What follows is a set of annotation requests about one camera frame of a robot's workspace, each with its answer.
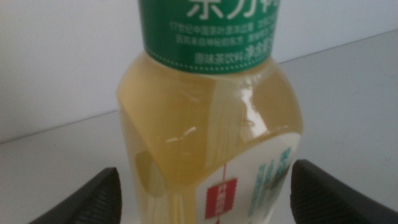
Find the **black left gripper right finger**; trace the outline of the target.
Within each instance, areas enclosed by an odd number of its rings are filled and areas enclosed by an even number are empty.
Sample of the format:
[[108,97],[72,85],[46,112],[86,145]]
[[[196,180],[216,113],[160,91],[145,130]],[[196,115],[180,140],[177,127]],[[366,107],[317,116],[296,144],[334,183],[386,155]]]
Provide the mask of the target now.
[[308,160],[292,167],[290,207],[302,224],[397,224],[397,212],[334,178]]

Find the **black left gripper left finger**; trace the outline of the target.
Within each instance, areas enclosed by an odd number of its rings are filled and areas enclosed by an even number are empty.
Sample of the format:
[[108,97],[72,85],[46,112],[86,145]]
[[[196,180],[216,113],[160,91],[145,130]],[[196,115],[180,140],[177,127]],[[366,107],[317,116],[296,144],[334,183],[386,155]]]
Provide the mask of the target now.
[[119,173],[109,167],[31,224],[119,224],[122,206]]

